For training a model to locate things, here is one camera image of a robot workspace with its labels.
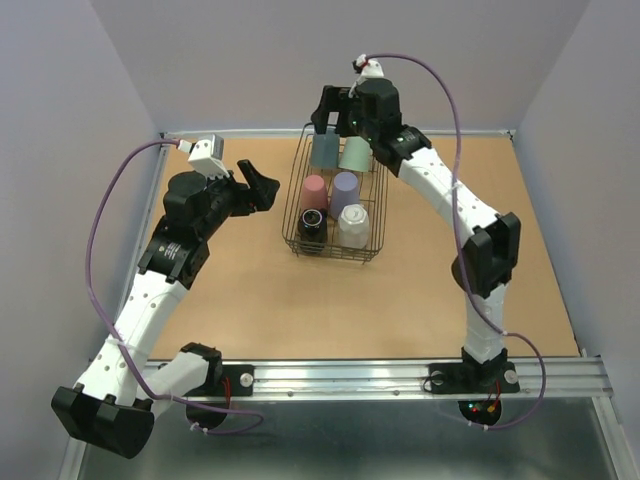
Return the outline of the grey mug white inside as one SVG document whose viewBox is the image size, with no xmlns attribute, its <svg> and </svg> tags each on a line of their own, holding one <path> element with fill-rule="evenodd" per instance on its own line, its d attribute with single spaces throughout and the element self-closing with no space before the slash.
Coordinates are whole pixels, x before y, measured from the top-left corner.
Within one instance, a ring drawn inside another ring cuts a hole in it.
<svg viewBox="0 0 640 480">
<path fill-rule="evenodd" d="M 328 128 L 324 134 L 313 134 L 309 160 L 312 168 L 336 169 L 339 154 L 340 137 L 333 128 Z"/>
</svg>

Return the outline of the green cup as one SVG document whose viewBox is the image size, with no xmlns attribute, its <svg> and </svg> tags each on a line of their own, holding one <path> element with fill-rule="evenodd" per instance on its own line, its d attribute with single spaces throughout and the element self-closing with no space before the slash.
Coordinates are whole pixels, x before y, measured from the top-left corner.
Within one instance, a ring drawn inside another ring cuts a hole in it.
<svg viewBox="0 0 640 480">
<path fill-rule="evenodd" d="M 341 169 L 367 172 L 370 169 L 370 146 L 361 137 L 349 137 L 339 159 Z"/>
</svg>

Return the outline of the pink cup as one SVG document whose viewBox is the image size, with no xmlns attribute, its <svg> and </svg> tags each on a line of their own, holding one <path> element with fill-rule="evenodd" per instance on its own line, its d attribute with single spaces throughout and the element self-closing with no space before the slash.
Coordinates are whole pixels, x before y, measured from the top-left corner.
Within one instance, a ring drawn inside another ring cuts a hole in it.
<svg viewBox="0 0 640 480">
<path fill-rule="evenodd" d="M 328 190 L 324 178 L 317 174 L 307 176 L 301 188 L 300 209 L 327 210 L 328 205 Z"/>
</svg>

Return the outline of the black mug white inside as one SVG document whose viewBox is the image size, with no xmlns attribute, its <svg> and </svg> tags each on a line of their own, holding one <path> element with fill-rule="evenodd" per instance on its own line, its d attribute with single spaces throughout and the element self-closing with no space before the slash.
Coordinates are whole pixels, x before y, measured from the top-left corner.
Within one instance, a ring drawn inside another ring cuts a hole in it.
<svg viewBox="0 0 640 480">
<path fill-rule="evenodd" d="M 319 255 L 328 239 L 327 210 L 308 208 L 299 216 L 297 231 L 305 254 Z"/>
</svg>

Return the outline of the lavender cup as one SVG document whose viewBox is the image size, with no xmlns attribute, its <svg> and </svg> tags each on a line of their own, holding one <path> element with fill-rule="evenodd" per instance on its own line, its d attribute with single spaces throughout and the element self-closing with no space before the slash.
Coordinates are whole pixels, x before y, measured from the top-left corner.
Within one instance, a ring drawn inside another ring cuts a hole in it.
<svg viewBox="0 0 640 480">
<path fill-rule="evenodd" d="M 338 220 L 342 210 L 348 206 L 359 203 L 359 179 L 349 171 L 338 173 L 332 183 L 331 197 L 329 201 L 329 214 L 334 220 Z"/>
</svg>

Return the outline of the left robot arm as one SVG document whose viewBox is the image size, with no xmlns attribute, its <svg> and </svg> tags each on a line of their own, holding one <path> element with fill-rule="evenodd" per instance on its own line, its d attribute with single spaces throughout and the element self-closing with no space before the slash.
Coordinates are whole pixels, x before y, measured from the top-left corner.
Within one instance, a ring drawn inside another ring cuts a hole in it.
<svg viewBox="0 0 640 480">
<path fill-rule="evenodd" d="M 212 235 L 228 218 L 268 211 L 275 202 L 278 180 L 260 174 L 248 160 L 237 165 L 242 183 L 231 172 L 212 179 L 189 171 L 169 180 L 164 214 L 139 260 L 124 308 L 88 369 L 52 398 L 71 437 L 131 459 L 148 442 L 155 420 L 187 393 L 223 395 L 221 405 L 206 407 L 214 423 L 194 423 L 203 433 L 230 414 L 232 383 L 216 348 L 191 342 L 154 374 L 144 377 L 142 370 L 208 259 Z"/>
</svg>

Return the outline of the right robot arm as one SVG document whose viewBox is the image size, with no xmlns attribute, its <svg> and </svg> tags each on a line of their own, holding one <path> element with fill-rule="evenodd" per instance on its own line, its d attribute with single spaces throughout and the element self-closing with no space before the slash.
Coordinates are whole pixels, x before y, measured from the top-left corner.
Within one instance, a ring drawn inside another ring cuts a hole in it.
<svg viewBox="0 0 640 480">
<path fill-rule="evenodd" d="M 451 271 L 465 293 L 466 338 L 456 363 L 432 363 L 434 394 L 482 394 L 492 387 L 516 393 L 515 366 L 504 346 L 503 306 L 518 261 L 521 222 L 500 214 L 455 178 L 431 141 L 405 124 L 399 93 L 388 79 L 374 78 L 354 89 L 324 86 L 310 120 L 325 133 L 331 114 L 336 133 L 360 137 L 373 157 L 417 191 L 454 232 L 457 255 Z"/>
</svg>

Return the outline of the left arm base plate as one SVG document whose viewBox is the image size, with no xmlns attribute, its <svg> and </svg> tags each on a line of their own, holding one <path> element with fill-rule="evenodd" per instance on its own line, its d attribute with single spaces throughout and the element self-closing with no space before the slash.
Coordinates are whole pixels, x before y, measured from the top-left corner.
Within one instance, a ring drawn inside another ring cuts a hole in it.
<svg viewBox="0 0 640 480">
<path fill-rule="evenodd" d="M 255 366 L 252 364 L 228 364 L 218 362 L 215 367 L 209 366 L 203 383 L 190 388 L 186 397 L 251 397 L 253 381 L 242 383 L 242 379 L 255 377 Z"/>
</svg>

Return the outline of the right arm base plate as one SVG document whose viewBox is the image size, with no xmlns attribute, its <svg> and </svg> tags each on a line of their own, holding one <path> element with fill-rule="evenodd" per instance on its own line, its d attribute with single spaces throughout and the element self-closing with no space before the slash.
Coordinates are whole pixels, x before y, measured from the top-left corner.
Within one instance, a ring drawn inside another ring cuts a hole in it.
<svg viewBox="0 0 640 480">
<path fill-rule="evenodd" d="M 508 381 L 505 376 L 514 371 L 514 364 L 507 362 L 497 368 L 484 369 L 470 363 L 431 363 L 427 366 L 427 377 L 423 380 L 423 390 L 435 395 L 475 395 L 488 394 L 490 390 L 501 393 L 518 393 L 518 380 Z"/>
</svg>

